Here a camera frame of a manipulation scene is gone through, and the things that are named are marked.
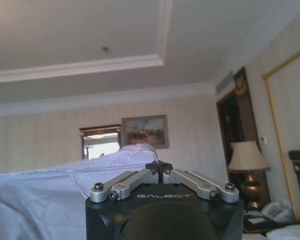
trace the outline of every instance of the gold mirror frame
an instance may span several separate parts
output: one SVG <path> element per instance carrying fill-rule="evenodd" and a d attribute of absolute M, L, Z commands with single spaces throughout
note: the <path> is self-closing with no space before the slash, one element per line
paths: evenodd
<path fill-rule="evenodd" d="M 276 134 L 279 151 L 280 151 L 280 157 L 281 157 L 281 162 L 282 162 L 283 173 L 285 176 L 286 188 L 287 188 L 289 200 L 290 200 L 290 203 L 292 206 L 293 218 L 297 222 L 299 222 L 299 216 L 298 216 L 297 206 L 296 206 L 295 197 L 294 197 L 294 190 L 293 190 L 291 179 L 290 179 L 288 164 L 287 164 L 286 150 L 285 150 L 285 146 L 283 144 L 282 133 L 281 133 L 280 126 L 279 126 L 278 112 L 277 112 L 276 105 L 275 105 L 274 95 L 271 90 L 270 77 L 275 75 L 276 73 L 278 73 L 280 70 L 282 70 L 283 68 L 285 68 L 286 66 L 288 66 L 289 64 L 291 64 L 292 62 L 297 60 L 298 58 L 300 58 L 300 51 L 298 51 L 296 54 L 294 54 L 293 56 L 291 56 L 290 58 L 288 58 L 287 60 L 285 60 L 284 62 L 282 62 L 281 64 L 276 66 L 274 69 L 272 69 L 271 71 L 269 71 L 268 73 L 266 73 L 262 76 L 262 78 L 265 80 L 266 91 L 267 91 L 268 99 L 270 102 L 272 120 L 273 120 L 273 124 L 274 124 L 274 128 L 275 128 L 275 134 Z"/>

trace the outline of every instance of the nightstand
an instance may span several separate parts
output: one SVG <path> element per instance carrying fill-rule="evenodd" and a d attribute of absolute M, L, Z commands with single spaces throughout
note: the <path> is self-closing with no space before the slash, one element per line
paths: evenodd
<path fill-rule="evenodd" d="M 258 223 L 258 224 L 253 224 L 252 222 L 248 221 L 248 219 L 253 219 L 253 218 L 260 218 L 258 216 L 244 216 L 243 217 L 243 233 L 244 234 L 261 234 L 263 236 L 266 235 L 266 233 L 283 228 L 289 225 L 295 225 L 297 222 L 295 221 L 289 221 L 289 222 L 275 222 L 271 221 L 269 219 L 265 218 L 264 222 Z"/>

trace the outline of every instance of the lamp shade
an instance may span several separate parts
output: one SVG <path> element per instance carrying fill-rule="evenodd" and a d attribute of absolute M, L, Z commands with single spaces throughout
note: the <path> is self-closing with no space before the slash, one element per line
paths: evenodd
<path fill-rule="evenodd" d="M 269 169 L 268 162 L 262 157 L 255 141 L 243 141 L 233 144 L 233 154 L 228 169 L 231 171 L 249 171 Z"/>

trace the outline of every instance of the table lamp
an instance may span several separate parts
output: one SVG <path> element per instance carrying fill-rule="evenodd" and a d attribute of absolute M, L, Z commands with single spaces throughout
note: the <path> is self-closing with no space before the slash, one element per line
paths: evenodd
<path fill-rule="evenodd" d="M 242 183 L 241 189 L 249 201 L 247 209 L 260 210 L 264 188 L 257 181 L 255 172 L 269 169 L 270 166 L 262 157 L 255 141 L 236 142 L 232 148 L 233 154 L 228 170 L 245 174 L 246 182 Z"/>

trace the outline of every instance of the crown molding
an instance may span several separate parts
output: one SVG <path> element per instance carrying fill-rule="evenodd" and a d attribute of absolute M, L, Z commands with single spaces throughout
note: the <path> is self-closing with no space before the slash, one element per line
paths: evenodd
<path fill-rule="evenodd" d="M 186 98 L 202 95 L 214 96 L 215 93 L 215 88 L 210 83 L 196 83 L 46 100 L 6 103 L 0 104 L 0 117 L 57 112 L 69 109 L 160 99 Z"/>
<path fill-rule="evenodd" d="M 160 0 L 159 1 L 159 21 L 157 33 L 157 54 L 165 61 L 168 36 L 170 30 L 171 14 L 172 14 L 173 0 Z"/>
<path fill-rule="evenodd" d="M 245 66 L 299 14 L 300 0 L 276 0 L 263 16 L 260 16 L 244 40 L 232 51 L 229 58 L 211 79 L 211 83 L 216 86 L 229 71 L 236 73 L 242 66 Z"/>
<path fill-rule="evenodd" d="M 154 67 L 163 64 L 159 56 L 153 54 L 3 70 L 0 71 L 0 83 Z"/>

